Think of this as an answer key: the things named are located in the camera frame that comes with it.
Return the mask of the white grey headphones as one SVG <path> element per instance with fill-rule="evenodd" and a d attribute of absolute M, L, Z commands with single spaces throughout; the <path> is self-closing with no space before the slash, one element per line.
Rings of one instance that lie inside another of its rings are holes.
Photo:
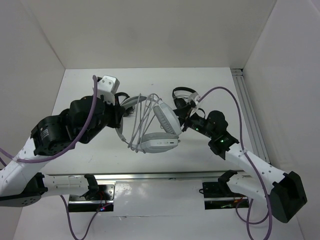
<path fill-rule="evenodd" d="M 135 153 L 158 154 L 172 150 L 180 143 L 182 130 L 178 117 L 156 93 L 130 97 L 121 106 L 125 109 L 135 106 L 131 136 L 126 139 L 123 135 L 123 120 L 116 129 L 128 149 Z"/>

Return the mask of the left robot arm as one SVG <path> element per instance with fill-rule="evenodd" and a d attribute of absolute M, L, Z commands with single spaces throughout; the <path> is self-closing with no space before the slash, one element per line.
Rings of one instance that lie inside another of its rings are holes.
<path fill-rule="evenodd" d="M 52 176 L 41 173 L 51 157 L 75 148 L 74 140 L 85 126 L 93 97 L 70 103 L 58 115 L 43 118 L 31 131 L 24 147 L 0 171 L 0 205 L 23 208 L 41 198 L 75 195 L 92 200 L 99 193 L 93 174 Z"/>

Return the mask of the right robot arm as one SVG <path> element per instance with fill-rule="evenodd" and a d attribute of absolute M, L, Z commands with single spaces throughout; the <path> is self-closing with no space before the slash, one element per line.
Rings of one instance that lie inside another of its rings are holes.
<path fill-rule="evenodd" d="M 183 131 L 187 129 L 208 137 L 210 150 L 223 160 L 238 166 L 248 178 L 235 170 L 228 170 L 218 179 L 218 190 L 223 196 L 232 193 L 264 202 L 269 199 L 272 216 L 288 223 L 307 203 L 301 177 L 291 171 L 280 170 L 243 147 L 228 131 L 222 112 L 213 110 L 207 118 L 191 113 L 191 106 L 175 109 Z"/>

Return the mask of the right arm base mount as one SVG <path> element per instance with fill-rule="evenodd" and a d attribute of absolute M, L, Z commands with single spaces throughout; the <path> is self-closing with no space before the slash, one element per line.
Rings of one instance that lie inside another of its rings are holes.
<path fill-rule="evenodd" d="M 239 193 L 223 193 L 218 182 L 203 182 L 198 190 L 204 198 L 205 210 L 248 208 L 248 198 Z"/>

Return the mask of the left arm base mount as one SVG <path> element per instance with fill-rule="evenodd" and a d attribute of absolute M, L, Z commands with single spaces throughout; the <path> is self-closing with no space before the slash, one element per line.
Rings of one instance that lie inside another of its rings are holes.
<path fill-rule="evenodd" d="M 113 212 L 116 184 L 106 182 L 99 184 L 99 191 L 90 199 L 84 196 L 70 195 L 68 210 L 71 213 Z"/>

